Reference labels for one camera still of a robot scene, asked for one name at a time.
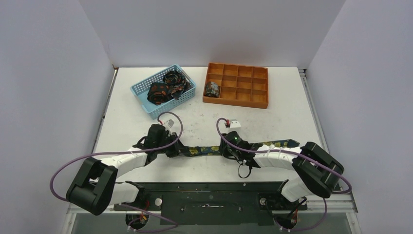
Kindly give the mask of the blue yellow floral tie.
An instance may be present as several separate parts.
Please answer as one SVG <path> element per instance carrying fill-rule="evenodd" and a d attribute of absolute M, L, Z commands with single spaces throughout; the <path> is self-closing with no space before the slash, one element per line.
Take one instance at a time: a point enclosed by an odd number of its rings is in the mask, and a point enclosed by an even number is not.
<path fill-rule="evenodd" d="M 247 147 L 247 149 L 257 150 L 259 147 L 263 145 L 266 145 L 266 146 L 274 145 L 276 147 L 294 148 L 294 147 L 298 147 L 300 143 L 292 139 L 274 140 L 274 141 L 250 143 L 250 146 Z M 194 146 L 194 147 L 186 146 L 181 151 L 180 155 L 188 156 L 188 157 L 212 156 L 212 155 L 222 156 L 219 146 Z"/>

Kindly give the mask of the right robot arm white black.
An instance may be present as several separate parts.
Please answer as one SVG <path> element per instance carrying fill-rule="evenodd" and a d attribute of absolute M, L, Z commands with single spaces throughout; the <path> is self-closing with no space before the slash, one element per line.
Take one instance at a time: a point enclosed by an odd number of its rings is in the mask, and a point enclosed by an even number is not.
<path fill-rule="evenodd" d="M 288 179 L 279 188 L 275 202 L 288 209 L 298 199 L 307 195 L 329 198 L 338 181 L 343 179 L 344 167 L 314 142 L 304 146 L 283 148 L 276 144 L 250 144 L 236 131 L 220 135 L 221 153 L 234 156 L 237 161 L 252 168 L 274 167 L 295 171 L 295 179 Z"/>

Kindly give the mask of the orange wooden compartment tray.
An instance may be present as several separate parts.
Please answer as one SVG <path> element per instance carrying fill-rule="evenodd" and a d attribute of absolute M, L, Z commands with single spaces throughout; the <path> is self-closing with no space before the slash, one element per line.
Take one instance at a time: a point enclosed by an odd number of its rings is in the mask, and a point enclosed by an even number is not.
<path fill-rule="evenodd" d="M 221 105 L 266 109 L 269 103 L 268 69 L 265 67 L 209 63 L 205 84 L 220 86 L 220 97 L 205 97 L 203 102 Z"/>

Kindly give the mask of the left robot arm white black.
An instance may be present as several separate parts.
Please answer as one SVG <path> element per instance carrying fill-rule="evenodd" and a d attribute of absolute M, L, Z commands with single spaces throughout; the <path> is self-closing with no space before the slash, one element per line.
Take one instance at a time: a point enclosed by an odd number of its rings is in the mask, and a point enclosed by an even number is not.
<path fill-rule="evenodd" d="M 133 210 L 145 205 L 144 187 L 131 182 L 117 182 L 122 175 L 149 165 L 158 154 L 173 150 L 180 133 L 166 125 L 153 124 L 148 134 L 128 151 L 96 159 L 86 158 L 66 193 L 66 199 L 84 210 L 102 214 L 109 205 L 127 203 Z"/>

